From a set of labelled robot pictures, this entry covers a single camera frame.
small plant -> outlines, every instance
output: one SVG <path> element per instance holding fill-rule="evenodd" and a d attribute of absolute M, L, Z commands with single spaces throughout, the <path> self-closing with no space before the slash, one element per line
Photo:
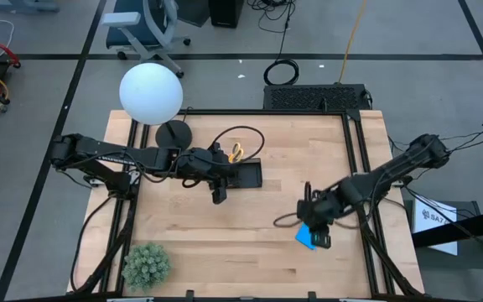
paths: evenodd
<path fill-rule="evenodd" d="M 124 263 L 122 276 L 130 290 L 145 291 L 161 284 L 171 269 L 164 247 L 154 243 L 132 247 Z"/>

black stand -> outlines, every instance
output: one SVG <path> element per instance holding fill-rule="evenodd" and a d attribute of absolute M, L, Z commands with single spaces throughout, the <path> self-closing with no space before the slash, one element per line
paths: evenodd
<path fill-rule="evenodd" d="M 160 148 L 176 147 L 186 150 L 192 139 L 190 126 L 182 121 L 168 121 L 156 132 L 156 143 Z"/>

